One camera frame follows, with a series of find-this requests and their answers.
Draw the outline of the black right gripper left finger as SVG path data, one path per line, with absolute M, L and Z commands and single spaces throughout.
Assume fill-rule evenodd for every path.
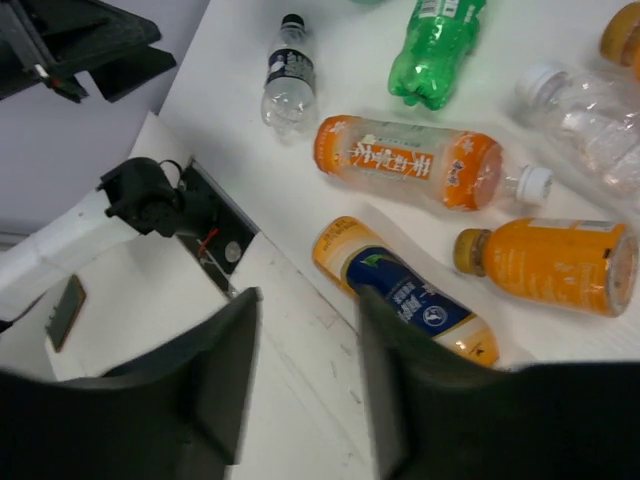
M 101 377 L 1 375 L 5 479 L 221 479 L 239 461 L 257 288 Z

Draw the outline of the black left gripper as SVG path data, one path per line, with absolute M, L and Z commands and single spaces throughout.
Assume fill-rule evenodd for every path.
M 158 26 L 103 1 L 3 1 L 1 98 L 42 84 L 74 103 L 87 72 L 114 103 L 176 66 Z

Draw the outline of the blue label orange bottle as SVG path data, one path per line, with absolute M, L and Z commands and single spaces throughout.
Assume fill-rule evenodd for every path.
M 382 238 L 352 216 L 332 221 L 312 248 L 316 267 L 352 296 L 370 287 L 404 323 L 483 366 L 500 358 L 489 324 L 412 270 Z

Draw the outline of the green plastic soda bottle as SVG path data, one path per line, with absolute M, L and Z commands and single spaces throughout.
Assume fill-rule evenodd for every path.
M 408 106 L 443 108 L 477 44 L 485 6 L 485 0 L 418 1 L 389 73 L 389 93 Z

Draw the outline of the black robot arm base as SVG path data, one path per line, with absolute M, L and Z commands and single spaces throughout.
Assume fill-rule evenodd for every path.
M 142 235 L 175 237 L 222 293 L 232 298 L 231 275 L 258 228 L 197 163 L 136 157 L 100 179 L 109 217 Z

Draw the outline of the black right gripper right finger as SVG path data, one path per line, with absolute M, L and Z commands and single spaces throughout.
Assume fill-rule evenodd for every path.
M 639 366 L 477 365 L 359 298 L 365 405 L 380 479 L 635 479 Z

